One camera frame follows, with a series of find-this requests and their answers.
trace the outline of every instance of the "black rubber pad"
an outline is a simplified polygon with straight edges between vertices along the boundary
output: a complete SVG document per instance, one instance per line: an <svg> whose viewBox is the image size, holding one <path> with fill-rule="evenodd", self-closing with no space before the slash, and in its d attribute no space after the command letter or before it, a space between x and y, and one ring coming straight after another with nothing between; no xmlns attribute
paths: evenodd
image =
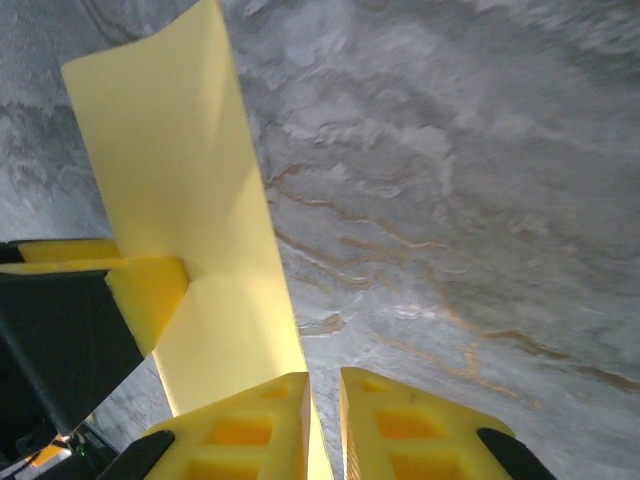
<svg viewBox="0 0 640 480"><path fill-rule="evenodd" d="M63 435L143 360L106 274L0 273L0 341Z"/></svg>
<svg viewBox="0 0 640 480"><path fill-rule="evenodd" d="M24 263L18 243L0 243L0 265L5 263Z"/></svg>
<svg viewBox="0 0 640 480"><path fill-rule="evenodd" d="M161 430L133 442L97 480L144 480L175 440L169 430Z"/></svg>
<svg viewBox="0 0 640 480"><path fill-rule="evenodd" d="M513 480L556 480L521 441L492 428L476 433Z"/></svg>

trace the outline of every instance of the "yellow foam bracket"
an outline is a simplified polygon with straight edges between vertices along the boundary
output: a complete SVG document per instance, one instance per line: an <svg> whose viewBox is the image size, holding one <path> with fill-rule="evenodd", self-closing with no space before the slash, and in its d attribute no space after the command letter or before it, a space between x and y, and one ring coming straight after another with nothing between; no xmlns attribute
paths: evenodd
<svg viewBox="0 0 640 480"><path fill-rule="evenodd" d="M56 440L62 441L62 438L58 435L56 437ZM41 467L53 457L59 455L62 452L64 452L63 448L57 447L55 445L49 445L48 447L44 448L37 456L31 457L28 461L34 467Z"/></svg>
<svg viewBox="0 0 640 480"><path fill-rule="evenodd" d="M152 352L187 292L182 262L172 257L73 260L0 265L0 274L34 275L106 270L105 282L142 355Z"/></svg>
<svg viewBox="0 0 640 480"><path fill-rule="evenodd" d="M115 241L108 238L29 241L18 244L18 250L29 263L120 257Z"/></svg>
<svg viewBox="0 0 640 480"><path fill-rule="evenodd" d="M120 253L192 281L154 351L173 413L306 371L218 2L62 73ZM310 478L330 479L312 411Z"/></svg>
<svg viewBox="0 0 640 480"><path fill-rule="evenodd" d="M340 420L349 480L511 480L476 431L501 421L359 368L343 368Z"/></svg>
<svg viewBox="0 0 640 480"><path fill-rule="evenodd" d="M303 480L309 415L305 372L173 418L147 432L170 430L175 441L145 480Z"/></svg>

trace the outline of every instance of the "rectangular hole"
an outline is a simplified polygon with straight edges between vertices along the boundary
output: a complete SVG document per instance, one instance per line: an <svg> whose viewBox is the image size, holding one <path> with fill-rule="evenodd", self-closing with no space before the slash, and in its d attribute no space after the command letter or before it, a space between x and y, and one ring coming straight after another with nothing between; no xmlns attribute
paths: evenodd
<svg viewBox="0 0 640 480"><path fill-rule="evenodd" d="M383 438L436 438L444 431L428 412L418 408L381 410L376 422Z"/></svg>
<svg viewBox="0 0 640 480"><path fill-rule="evenodd" d="M194 460L181 480L256 480L259 474L258 463Z"/></svg>
<svg viewBox="0 0 640 480"><path fill-rule="evenodd" d="M223 417L216 421L205 443L209 445L268 445L274 421L266 415Z"/></svg>
<svg viewBox="0 0 640 480"><path fill-rule="evenodd" d="M289 395L289 389L286 385L282 385L274 390L271 390L263 395L264 398L287 398Z"/></svg>
<svg viewBox="0 0 640 480"><path fill-rule="evenodd" d="M394 453L391 465L396 480L471 480L459 468L458 455L453 452L439 455Z"/></svg>
<svg viewBox="0 0 640 480"><path fill-rule="evenodd" d="M380 382L375 382L373 380L365 380L362 382L362 388L365 392L370 393L379 393L386 392L387 387Z"/></svg>

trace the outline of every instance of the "gray marble surface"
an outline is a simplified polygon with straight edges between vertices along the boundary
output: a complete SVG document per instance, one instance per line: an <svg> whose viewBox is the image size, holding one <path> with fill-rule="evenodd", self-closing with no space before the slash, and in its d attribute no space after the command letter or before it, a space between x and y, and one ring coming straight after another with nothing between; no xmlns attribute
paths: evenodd
<svg viewBox="0 0 640 480"><path fill-rule="evenodd" d="M191 3L0 3L0 239L109 235L60 65ZM223 3L336 474L359 365L640 478L639 4ZM168 414L147 363L96 420Z"/></svg>

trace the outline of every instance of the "yellow foam block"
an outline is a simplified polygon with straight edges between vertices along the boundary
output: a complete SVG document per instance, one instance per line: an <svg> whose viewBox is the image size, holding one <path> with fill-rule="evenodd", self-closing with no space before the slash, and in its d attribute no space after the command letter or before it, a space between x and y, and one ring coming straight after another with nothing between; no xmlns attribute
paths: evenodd
<svg viewBox="0 0 640 480"><path fill-rule="evenodd" d="M306 370L217 1L63 76L122 255L193 281L154 352L174 414ZM315 409L309 462L331 478Z"/></svg>
<svg viewBox="0 0 640 480"><path fill-rule="evenodd" d="M476 431L493 417L359 368L343 368L340 421L349 480L511 480Z"/></svg>
<svg viewBox="0 0 640 480"><path fill-rule="evenodd" d="M173 418L147 432L176 438L145 480L302 480L309 415L305 372Z"/></svg>
<svg viewBox="0 0 640 480"><path fill-rule="evenodd" d="M120 256L115 241L108 238L24 242L18 245L18 250L25 262L37 263Z"/></svg>
<svg viewBox="0 0 640 480"><path fill-rule="evenodd" d="M88 270L108 271L105 282L129 331L140 352L144 356L150 354L189 285L184 265L177 258L109 258L0 265L0 273L12 275Z"/></svg>
<svg viewBox="0 0 640 480"><path fill-rule="evenodd" d="M56 440L62 441L62 438L58 435L56 437ZM57 447L55 445L49 445L48 447L43 449L38 454L38 456L32 457L30 462L34 467L41 467L42 465L47 463L49 460L51 460L53 457L59 455L62 452L64 452L63 448Z"/></svg>

